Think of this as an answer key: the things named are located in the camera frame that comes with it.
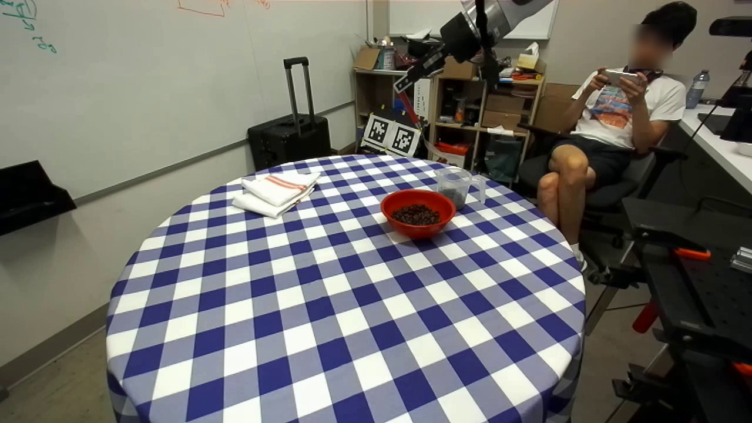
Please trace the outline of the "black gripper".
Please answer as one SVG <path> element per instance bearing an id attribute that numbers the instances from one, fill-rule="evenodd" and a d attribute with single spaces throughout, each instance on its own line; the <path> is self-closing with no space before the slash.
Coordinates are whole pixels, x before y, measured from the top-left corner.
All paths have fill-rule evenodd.
<path id="1" fill-rule="evenodd" d="M 429 52 L 419 58 L 402 78 L 394 80 L 393 92 L 404 93 L 421 78 L 429 78 L 444 67 L 447 58 L 459 64 L 469 60 L 479 52 L 479 37 L 469 34 L 451 34 L 429 45 Z"/>

